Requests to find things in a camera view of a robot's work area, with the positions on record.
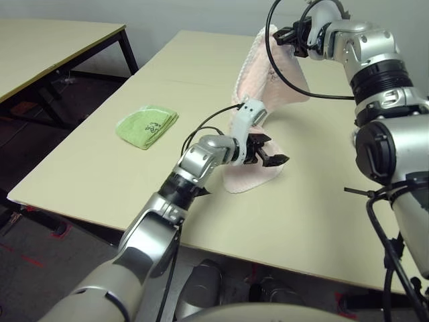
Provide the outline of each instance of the black table frame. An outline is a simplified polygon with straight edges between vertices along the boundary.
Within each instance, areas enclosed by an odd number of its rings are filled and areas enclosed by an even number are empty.
[[[68,62],[65,62],[63,65],[59,66],[52,72],[49,72],[42,78],[35,80],[33,83],[29,84],[24,89],[20,90],[18,93],[0,102],[0,116],[9,117],[12,119],[19,119],[22,121],[37,123],[41,125],[57,127],[60,129],[74,129],[76,125],[64,122],[50,106],[50,104],[45,100],[45,98],[43,98],[39,90],[42,88],[46,88],[55,99],[59,99],[60,96],[53,88],[51,82],[58,79],[59,76],[68,74],[69,71],[72,70],[74,67],[78,66],[88,58],[94,56],[95,54],[99,53],[100,51],[114,44],[115,42],[119,43],[122,49],[122,53],[125,57],[125,61],[127,62],[129,71],[131,72],[131,75],[134,75],[139,70],[139,68],[137,66],[137,62],[135,61],[133,50],[129,45],[127,33],[125,32],[125,29],[122,29],[109,36],[102,42],[96,44],[95,46],[88,48],[88,50],[72,58]],[[12,113],[10,109],[22,101],[30,101],[37,103],[46,112],[46,114],[49,115],[52,120],[50,121],[43,119],[35,119],[33,117],[26,117]]]

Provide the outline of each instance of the pink towel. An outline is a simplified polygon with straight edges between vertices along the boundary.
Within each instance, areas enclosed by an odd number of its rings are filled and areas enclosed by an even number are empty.
[[[277,30],[274,25],[269,27],[269,44],[274,61],[287,79],[307,91],[308,85],[294,56],[294,48],[278,46],[272,37]],[[303,102],[308,99],[307,96],[284,84],[271,67],[265,50],[265,28],[256,36],[244,61],[234,88],[232,104],[238,104],[246,97],[263,101],[268,113],[273,113],[277,108],[288,103]],[[258,126],[252,127],[250,132],[265,133],[265,130]],[[264,150],[268,155],[284,154],[273,140],[264,145]],[[223,172],[224,186],[230,193],[242,193],[275,178],[283,167],[281,165],[263,168],[261,160],[252,165],[226,166]]]

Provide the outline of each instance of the beige table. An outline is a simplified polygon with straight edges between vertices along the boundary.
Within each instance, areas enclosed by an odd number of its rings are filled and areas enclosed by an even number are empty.
[[[251,37],[180,32],[72,132],[10,193],[13,201],[125,229],[175,165],[183,139],[226,107]],[[349,94],[343,68],[301,60],[317,93]],[[116,123],[145,104],[180,118],[148,151],[126,144]],[[383,248],[367,218],[365,197],[344,186],[374,189],[355,165],[353,102],[311,99],[284,107],[265,124],[291,158],[282,173],[232,195],[222,169],[210,178],[184,224],[184,245],[296,272],[381,288]],[[213,124],[227,129],[229,115]],[[387,203],[376,206],[385,230],[397,224]],[[418,276],[408,251],[403,263]],[[393,289],[401,291],[398,280]]]
[[[13,106],[23,99],[36,100],[54,121],[61,123],[37,90],[49,87],[51,80],[115,42],[121,45],[128,67],[134,74],[138,67],[123,24],[0,19],[2,109],[4,110],[6,105]],[[16,115],[7,116],[24,119]]]

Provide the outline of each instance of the towel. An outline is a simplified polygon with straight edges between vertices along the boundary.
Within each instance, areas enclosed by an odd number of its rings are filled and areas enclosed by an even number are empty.
[[[175,111],[165,107],[147,105],[120,121],[116,134],[128,143],[147,150],[178,117]]]
[[[278,46],[272,37],[277,30],[276,26],[270,25],[269,44],[274,61],[287,79],[307,91],[308,85],[294,56],[293,46]],[[256,36],[244,61],[233,91],[232,104],[240,103],[246,97],[263,101],[269,114],[288,103],[308,99],[284,84],[271,67],[265,49],[265,28]],[[250,133],[265,133],[271,137],[261,126],[252,127]],[[267,142],[264,150],[269,155],[284,154],[274,140]],[[260,161],[254,165],[226,166],[223,172],[224,186],[230,193],[242,193],[275,178],[283,167],[263,168]]]

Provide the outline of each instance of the white wall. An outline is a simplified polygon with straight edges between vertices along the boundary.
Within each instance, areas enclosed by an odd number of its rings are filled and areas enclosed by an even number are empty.
[[[255,35],[265,23],[272,0],[0,0],[0,17],[34,17],[126,23],[139,66],[179,30]],[[296,21],[303,0],[285,0],[273,22]],[[343,0],[352,19],[390,29],[406,59],[414,84],[429,93],[429,1]],[[85,70],[126,75],[119,46],[108,48],[82,66]]]

